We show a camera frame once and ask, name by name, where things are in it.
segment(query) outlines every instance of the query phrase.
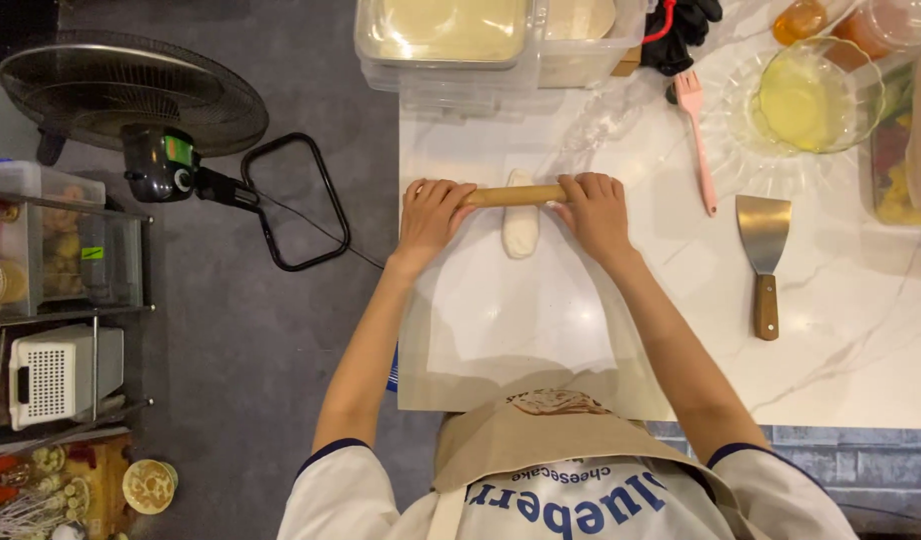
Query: white shirt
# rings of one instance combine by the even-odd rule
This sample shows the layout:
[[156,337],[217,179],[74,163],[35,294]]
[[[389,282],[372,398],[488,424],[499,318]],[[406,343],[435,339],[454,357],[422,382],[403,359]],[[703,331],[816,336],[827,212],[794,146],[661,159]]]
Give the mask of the white shirt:
[[[709,464],[742,513],[771,540],[856,538],[813,478],[752,445],[727,445]],[[397,512],[380,461],[343,439],[312,455],[286,502],[278,540],[423,540],[438,495]],[[728,540],[704,478],[661,459],[590,457],[486,476],[467,490],[458,540],[607,538]]]

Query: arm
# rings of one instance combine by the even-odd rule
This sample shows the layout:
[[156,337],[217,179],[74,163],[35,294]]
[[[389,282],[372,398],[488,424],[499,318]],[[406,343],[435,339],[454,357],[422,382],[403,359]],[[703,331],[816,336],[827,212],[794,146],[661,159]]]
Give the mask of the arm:
[[331,377],[313,433],[312,453],[344,438],[373,445],[397,332],[408,294],[420,272],[454,238],[473,206],[455,208],[473,183],[419,179],[404,194],[400,243]]
[[621,182],[584,173],[557,179],[570,206],[553,210],[611,277],[630,310],[650,367],[702,463],[730,443],[769,448],[767,439],[628,239]]

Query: beige apron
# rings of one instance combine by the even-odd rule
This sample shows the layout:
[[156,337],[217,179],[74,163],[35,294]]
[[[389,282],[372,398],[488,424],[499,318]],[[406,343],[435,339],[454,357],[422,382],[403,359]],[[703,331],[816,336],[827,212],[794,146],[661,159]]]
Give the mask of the beige apron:
[[439,495],[427,540],[454,540],[467,485],[496,473],[575,458],[631,456],[694,467],[713,489],[715,505],[742,540],[770,540],[741,515],[717,474],[616,416],[587,394],[535,390],[487,403],[445,421],[437,436],[433,488]]

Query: hand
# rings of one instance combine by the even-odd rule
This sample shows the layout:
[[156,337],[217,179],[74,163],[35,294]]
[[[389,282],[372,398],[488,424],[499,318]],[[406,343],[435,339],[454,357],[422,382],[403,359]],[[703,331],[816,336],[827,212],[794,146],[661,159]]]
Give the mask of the hand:
[[623,266],[635,252],[628,239],[628,207],[624,185],[605,174],[560,175],[557,182],[567,193],[567,204],[551,209],[574,233],[580,247],[606,270]]
[[465,218],[474,212],[472,205],[458,208],[461,200],[474,190],[477,190],[474,183],[458,185],[449,179],[414,180],[404,193],[400,243],[387,264],[416,278],[454,238]]

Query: red strap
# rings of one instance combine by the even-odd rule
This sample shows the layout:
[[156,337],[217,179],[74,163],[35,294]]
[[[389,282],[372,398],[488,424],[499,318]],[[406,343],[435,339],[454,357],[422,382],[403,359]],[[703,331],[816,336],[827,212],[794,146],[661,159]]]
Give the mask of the red strap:
[[674,24],[674,6],[677,5],[677,3],[678,0],[664,0],[664,9],[667,10],[667,12],[664,13],[664,28],[661,28],[660,31],[656,33],[645,35],[641,43],[656,42],[664,36],[667,36],[667,33],[671,30],[671,25]]

